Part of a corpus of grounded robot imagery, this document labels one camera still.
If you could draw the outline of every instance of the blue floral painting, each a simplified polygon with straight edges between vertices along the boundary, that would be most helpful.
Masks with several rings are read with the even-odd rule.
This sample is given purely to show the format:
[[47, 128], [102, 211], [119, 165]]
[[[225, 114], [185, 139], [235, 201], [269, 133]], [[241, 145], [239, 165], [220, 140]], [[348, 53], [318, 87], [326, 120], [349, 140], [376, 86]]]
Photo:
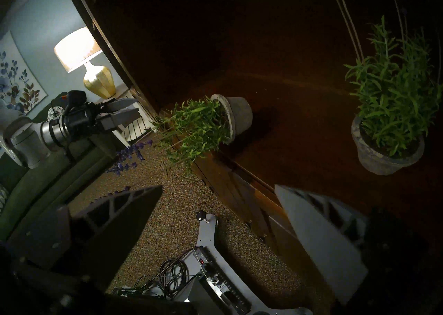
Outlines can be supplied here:
[[46, 96], [7, 32], [0, 40], [0, 102], [27, 114]]

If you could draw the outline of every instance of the table lamp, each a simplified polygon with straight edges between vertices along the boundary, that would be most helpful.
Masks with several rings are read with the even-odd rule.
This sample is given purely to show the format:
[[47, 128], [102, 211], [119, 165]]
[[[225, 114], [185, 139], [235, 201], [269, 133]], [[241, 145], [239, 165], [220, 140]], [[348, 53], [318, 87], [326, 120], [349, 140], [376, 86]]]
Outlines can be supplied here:
[[54, 47], [54, 53], [68, 73], [85, 65], [83, 83], [89, 91], [105, 99], [115, 94], [114, 79], [109, 68], [94, 66], [90, 62], [101, 53], [101, 49], [87, 27], [66, 36]]

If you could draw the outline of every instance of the white vase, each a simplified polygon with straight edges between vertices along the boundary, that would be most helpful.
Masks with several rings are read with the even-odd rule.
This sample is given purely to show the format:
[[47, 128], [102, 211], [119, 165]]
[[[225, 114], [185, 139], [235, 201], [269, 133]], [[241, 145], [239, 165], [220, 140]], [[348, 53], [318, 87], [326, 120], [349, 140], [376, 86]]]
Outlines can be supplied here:
[[228, 116], [231, 137], [225, 141], [225, 144], [229, 144], [234, 141], [236, 135], [252, 125], [252, 109], [242, 97], [224, 97], [221, 94], [213, 94], [211, 100], [214, 99], [223, 105]]
[[402, 167], [411, 166], [416, 163], [424, 151], [424, 139], [423, 136], [419, 137], [419, 146], [416, 152], [410, 157], [393, 159], [387, 157], [371, 147], [363, 140], [360, 133], [361, 119], [356, 116], [352, 121], [351, 134], [354, 142], [357, 146], [358, 159], [360, 163], [368, 171], [378, 174], [380, 176], [387, 176], [397, 172]]

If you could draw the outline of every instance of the white wall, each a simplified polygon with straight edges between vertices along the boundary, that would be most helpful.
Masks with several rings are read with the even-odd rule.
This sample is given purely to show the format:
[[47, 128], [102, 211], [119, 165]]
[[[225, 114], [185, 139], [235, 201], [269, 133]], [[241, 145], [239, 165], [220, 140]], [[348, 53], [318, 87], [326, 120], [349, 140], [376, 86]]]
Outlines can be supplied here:
[[[0, 24], [0, 37], [11, 31], [20, 54], [48, 94], [28, 114], [30, 118], [63, 91], [83, 90], [88, 101], [99, 99], [83, 85], [86, 68], [82, 66], [67, 73], [54, 54], [54, 47], [62, 38], [85, 26], [71, 0], [16, 0]], [[103, 53], [91, 63], [109, 67], [115, 85], [123, 84]]]

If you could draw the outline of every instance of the beige carpet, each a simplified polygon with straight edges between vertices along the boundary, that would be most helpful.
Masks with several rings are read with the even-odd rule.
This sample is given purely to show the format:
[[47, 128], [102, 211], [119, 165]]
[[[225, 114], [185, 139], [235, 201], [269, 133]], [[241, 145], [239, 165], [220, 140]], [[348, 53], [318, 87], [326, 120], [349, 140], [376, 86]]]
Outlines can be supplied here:
[[136, 169], [125, 171], [120, 177], [102, 174], [69, 204], [71, 213], [75, 214], [95, 198], [150, 176], [134, 189], [163, 185], [163, 196], [109, 290], [132, 286], [142, 275], [156, 275], [164, 260], [177, 257], [194, 246], [198, 236], [195, 213], [204, 209], [218, 216], [219, 250], [269, 307], [304, 306], [316, 315], [329, 314], [334, 296], [326, 285], [313, 285], [309, 279], [302, 280], [299, 276], [303, 275], [302, 271], [299, 274], [291, 271], [197, 176], [188, 174], [184, 167], [173, 168], [166, 175], [161, 156], [155, 149], [146, 146], [142, 154], [146, 160]]

